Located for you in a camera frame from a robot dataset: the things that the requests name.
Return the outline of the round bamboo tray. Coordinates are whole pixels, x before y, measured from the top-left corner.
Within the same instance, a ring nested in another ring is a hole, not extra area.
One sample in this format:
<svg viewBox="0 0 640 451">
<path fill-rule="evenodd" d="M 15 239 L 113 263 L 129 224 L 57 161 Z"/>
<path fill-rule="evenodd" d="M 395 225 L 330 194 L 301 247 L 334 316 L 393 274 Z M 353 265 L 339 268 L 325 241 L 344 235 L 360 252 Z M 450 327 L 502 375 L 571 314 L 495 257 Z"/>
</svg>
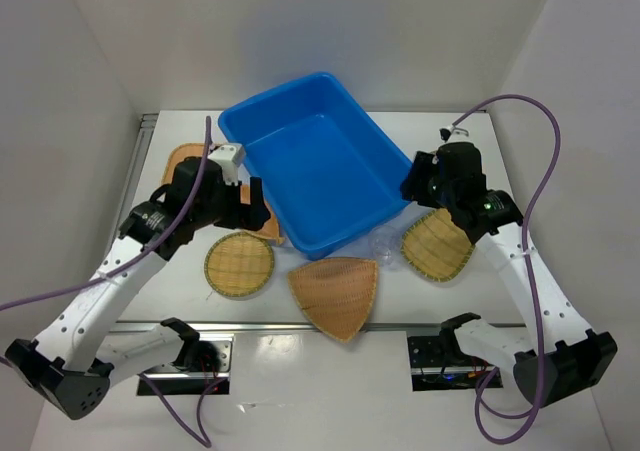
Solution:
<svg viewBox="0 0 640 451">
<path fill-rule="evenodd" d="M 265 240 L 246 232 L 219 239 L 204 260 L 209 286 L 227 298 L 246 298 L 260 291 L 275 268 L 274 252 Z"/>
</svg>

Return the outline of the square bamboo tray green rim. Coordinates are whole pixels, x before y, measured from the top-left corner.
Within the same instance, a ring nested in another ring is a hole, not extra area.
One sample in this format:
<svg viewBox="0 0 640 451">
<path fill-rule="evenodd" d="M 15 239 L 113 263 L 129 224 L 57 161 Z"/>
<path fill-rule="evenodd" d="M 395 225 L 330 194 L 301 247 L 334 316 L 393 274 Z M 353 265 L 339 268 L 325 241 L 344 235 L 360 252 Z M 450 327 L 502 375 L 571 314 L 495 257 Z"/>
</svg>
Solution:
<svg viewBox="0 0 640 451">
<path fill-rule="evenodd" d="M 453 280 L 469 262 L 475 246 L 456 226 L 450 213 L 439 208 L 411 225 L 402 235 L 400 252 L 425 279 Z"/>
</svg>

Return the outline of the clear drinking glass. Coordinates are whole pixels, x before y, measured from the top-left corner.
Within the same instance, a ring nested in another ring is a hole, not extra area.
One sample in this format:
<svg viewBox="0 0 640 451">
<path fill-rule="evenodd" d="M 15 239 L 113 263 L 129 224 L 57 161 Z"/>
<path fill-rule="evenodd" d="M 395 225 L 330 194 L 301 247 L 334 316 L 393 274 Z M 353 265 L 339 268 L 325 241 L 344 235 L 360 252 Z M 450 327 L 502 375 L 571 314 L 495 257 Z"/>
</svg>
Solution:
<svg viewBox="0 0 640 451">
<path fill-rule="evenodd" d="M 372 257 L 379 266 L 394 269 L 400 260 L 400 232 L 390 226 L 382 225 L 371 231 L 368 236 Z"/>
</svg>

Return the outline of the rounded square brown woven tray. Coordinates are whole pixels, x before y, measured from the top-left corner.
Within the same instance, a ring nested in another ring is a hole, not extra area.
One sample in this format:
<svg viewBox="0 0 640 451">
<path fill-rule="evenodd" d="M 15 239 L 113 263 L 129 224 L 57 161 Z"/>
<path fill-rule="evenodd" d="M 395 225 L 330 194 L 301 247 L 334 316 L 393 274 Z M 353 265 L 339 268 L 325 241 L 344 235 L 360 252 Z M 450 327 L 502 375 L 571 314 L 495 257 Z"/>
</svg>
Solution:
<svg viewBox="0 0 640 451">
<path fill-rule="evenodd" d="M 186 143 L 175 148 L 170 154 L 161 184 L 166 187 L 166 200 L 183 200 L 188 197 L 195 183 L 204 150 L 210 152 L 217 145 L 204 143 Z M 201 180 L 202 189 L 216 189 L 225 184 L 222 171 L 213 162 L 205 165 Z"/>
</svg>

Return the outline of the triangular brown woven basket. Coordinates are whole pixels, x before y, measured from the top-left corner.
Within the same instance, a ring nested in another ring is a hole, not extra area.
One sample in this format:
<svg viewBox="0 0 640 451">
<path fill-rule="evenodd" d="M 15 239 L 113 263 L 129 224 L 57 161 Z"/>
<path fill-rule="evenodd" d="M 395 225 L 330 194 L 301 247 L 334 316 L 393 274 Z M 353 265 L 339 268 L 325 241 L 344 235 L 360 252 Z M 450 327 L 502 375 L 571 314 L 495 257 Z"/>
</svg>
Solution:
<svg viewBox="0 0 640 451">
<path fill-rule="evenodd" d="M 326 258 L 290 271 L 287 281 L 310 323 L 330 338 L 348 343 L 373 308 L 378 264 L 355 257 Z"/>
</svg>

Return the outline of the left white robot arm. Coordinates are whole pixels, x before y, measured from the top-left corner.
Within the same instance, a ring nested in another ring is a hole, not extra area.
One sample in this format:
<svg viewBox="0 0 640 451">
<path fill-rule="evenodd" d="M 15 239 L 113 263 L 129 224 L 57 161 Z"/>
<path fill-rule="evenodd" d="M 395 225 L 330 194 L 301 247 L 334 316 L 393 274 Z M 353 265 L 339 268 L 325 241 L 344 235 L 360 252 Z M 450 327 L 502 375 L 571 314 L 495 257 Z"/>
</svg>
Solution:
<svg viewBox="0 0 640 451">
<path fill-rule="evenodd" d="M 211 354 L 199 332 L 178 318 L 167 318 L 122 345 L 110 345 L 105 338 L 133 298 L 197 230 L 263 227 L 271 213 L 261 179 L 250 179 L 248 202 L 241 200 L 241 186 L 239 180 L 225 180 L 219 160 L 190 157 L 179 163 L 170 183 L 132 208 L 91 285 L 35 338 L 8 346 L 9 366 L 69 419 L 79 420 L 119 382 L 165 363 L 189 370 Z"/>
</svg>

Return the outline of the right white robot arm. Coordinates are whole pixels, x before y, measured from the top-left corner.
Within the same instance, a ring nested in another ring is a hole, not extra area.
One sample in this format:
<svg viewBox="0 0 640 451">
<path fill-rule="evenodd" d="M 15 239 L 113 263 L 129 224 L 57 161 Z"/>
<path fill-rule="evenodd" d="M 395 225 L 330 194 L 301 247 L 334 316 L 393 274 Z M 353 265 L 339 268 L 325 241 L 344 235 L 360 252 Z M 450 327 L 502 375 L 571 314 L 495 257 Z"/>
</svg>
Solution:
<svg viewBox="0 0 640 451">
<path fill-rule="evenodd" d="M 450 364 L 469 356 L 510 374 L 532 405 L 546 407 L 596 385 L 617 353 L 565 296 L 533 248 L 512 197 L 488 188 L 480 151 L 470 142 L 416 153 L 400 186 L 406 201 L 445 209 L 493 266 L 529 332 L 518 341 L 475 313 L 441 325 L 439 353 Z"/>
</svg>

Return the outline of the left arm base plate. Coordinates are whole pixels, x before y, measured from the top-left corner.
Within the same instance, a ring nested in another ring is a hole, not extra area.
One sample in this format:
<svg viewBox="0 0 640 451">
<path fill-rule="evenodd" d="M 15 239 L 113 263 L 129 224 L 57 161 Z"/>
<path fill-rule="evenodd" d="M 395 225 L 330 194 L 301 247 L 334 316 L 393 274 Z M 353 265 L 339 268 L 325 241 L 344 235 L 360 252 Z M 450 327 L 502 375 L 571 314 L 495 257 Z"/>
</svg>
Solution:
<svg viewBox="0 0 640 451">
<path fill-rule="evenodd" d="M 218 381 L 210 395 L 228 395 L 234 336 L 229 333 L 203 333 L 195 358 L 176 366 L 172 362 L 156 365 L 144 375 L 164 396 L 197 396 Z"/>
</svg>

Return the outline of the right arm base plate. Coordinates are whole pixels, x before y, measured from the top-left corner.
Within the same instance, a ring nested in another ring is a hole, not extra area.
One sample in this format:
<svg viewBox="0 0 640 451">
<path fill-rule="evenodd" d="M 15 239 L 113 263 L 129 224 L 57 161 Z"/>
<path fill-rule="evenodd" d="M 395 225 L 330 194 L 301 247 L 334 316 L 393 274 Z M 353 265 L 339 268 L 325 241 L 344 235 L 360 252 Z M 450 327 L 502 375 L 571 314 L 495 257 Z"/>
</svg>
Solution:
<svg viewBox="0 0 640 451">
<path fill-rule="evenodd" d="M 438 336 L 409 335 L 407 347 L 414 392 L 472 389 L 493 370 L 477 357 L 451 357 Z"/>
</svg>

